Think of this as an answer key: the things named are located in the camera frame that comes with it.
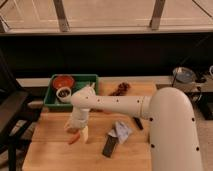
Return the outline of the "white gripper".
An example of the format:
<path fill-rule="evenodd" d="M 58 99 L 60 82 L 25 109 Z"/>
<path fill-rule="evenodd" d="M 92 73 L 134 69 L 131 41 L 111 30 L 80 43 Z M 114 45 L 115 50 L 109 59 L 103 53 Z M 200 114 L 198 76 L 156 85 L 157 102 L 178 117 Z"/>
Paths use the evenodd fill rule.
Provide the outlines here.
<path fill-rule="evenodd" d="M 76 134 L 78 130 L 81 130 L 80 135 L 83 139 L 83 142 L 87 143 L 89 139 L 89 129 L 86 127 L 88 118 L 88 110 L 74 109 L 64 126 L 66 132 L 70 134 Z"/>

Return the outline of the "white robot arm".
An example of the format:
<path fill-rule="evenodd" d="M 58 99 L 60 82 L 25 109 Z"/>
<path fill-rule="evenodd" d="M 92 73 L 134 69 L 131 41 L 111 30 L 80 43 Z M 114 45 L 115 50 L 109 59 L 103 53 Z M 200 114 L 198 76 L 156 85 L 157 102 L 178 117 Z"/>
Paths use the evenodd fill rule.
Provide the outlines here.
<path fill-rule="evenodd" d="M 100 96 L 85 86 L 70 102 L 69 129 L 85 128 L 90 109 L 147 119 L 152 171 L 203 171 L 194 110 L 181 90 L 166 87 L 152 96 Z"/>

